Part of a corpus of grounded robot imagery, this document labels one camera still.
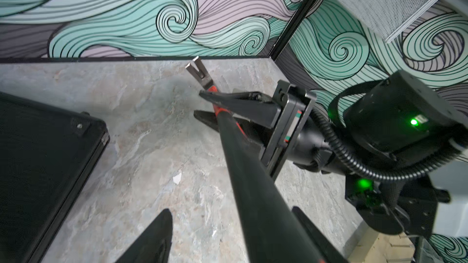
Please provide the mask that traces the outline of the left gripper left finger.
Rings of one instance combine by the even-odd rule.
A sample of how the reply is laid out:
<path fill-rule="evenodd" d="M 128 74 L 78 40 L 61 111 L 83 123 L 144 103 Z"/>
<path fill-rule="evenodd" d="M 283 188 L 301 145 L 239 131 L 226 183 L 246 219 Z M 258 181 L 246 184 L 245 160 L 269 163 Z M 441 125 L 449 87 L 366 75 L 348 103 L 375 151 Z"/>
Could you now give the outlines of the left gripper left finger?
<path fill-rule="evenodd" d="M 173 238 L 173 216 L 164 209 L 118 258 L 117 263 L 167 263 Z"/>

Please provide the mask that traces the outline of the wooden block with nails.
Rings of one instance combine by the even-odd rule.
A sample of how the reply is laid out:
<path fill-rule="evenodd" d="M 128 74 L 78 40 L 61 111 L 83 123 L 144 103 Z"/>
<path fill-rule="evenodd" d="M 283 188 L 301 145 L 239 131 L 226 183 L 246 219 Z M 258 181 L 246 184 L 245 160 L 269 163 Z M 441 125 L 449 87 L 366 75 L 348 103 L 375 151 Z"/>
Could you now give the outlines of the wooden block with nails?
<path fill-rule="evenodd" d="M 347 260 L 350 263 L 411 263 L 415 253 L 412 241 L 404 235 L 385 235 L 368 226 Z"/>

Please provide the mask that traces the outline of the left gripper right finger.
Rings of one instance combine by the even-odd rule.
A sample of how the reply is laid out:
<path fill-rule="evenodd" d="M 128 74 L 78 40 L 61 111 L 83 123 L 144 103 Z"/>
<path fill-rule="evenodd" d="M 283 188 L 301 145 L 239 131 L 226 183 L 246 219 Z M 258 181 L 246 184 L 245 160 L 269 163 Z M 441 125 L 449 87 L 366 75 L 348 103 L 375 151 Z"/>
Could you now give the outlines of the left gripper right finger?
<path fill-rule="evenodd" d="M 322 259 L 319 261 L 320 263 L 347 263 L 347 259 L 343 257 L 299 207 L 293 207 L 292 213 L 296 216 L 309 239 L 321 254 Z"/>

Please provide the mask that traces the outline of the claw hammer orange black handle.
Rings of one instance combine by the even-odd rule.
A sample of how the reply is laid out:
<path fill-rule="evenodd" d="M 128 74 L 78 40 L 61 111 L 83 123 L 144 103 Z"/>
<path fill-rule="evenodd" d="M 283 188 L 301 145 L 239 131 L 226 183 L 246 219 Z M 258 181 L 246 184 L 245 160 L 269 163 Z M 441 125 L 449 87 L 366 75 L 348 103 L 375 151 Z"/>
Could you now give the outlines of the claw hammer orange black handle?
<path fill-rule="evenodd" d="M 186 70 L 201 91 L 221 92 L 199 57 Z M 250 262 L 319 263 L 321 254 L 261 162 L 271 129 L 215 105 L 194 116 L 220 134 Z"/>

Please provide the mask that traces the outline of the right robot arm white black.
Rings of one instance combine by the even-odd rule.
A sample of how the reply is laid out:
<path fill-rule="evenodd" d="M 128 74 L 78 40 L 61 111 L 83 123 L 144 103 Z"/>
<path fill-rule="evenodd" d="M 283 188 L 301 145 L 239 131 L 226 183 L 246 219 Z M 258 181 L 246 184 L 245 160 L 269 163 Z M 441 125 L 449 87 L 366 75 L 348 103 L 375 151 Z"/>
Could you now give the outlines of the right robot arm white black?
<path fill-rule="evenodd" d="M 398 71 L 351 86 L 323 112 L 318 94 L 279 81 L 273 96 L 222 93 L 205 68 L 187 66 L 212 112 L 195 118 L 214 130 L 234 119 L 231 144 L 249 150 L 276 179 L 286 161 L 346 179 L 346 200 L 386 235 L 463 237 L 468 233 L 468 120 L 419 79 Z"/>

